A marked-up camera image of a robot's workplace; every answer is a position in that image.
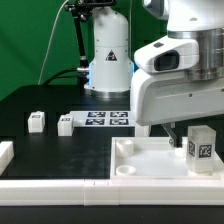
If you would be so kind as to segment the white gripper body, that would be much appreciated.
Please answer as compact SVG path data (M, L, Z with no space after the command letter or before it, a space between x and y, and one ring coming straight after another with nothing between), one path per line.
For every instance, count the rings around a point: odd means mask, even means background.
M183 72L132 77L130 110L141 126L224 114L224 77L188 81Z

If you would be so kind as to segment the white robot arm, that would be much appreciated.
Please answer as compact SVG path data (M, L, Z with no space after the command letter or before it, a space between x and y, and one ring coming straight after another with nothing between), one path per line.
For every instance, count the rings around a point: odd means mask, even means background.
M97 94L130 88L130 109L140 125L224 114L224 0L143 0L166 35L134 52L136 72L115 77L109 26L94 25L96 53L86 87Z

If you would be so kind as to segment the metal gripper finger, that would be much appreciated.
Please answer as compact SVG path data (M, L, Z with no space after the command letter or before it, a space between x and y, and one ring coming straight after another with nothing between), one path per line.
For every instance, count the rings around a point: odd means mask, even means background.
M182 138L175 133L175 123L164 123L162 127L169 136L169 144L173 148L180 148L182 146Z

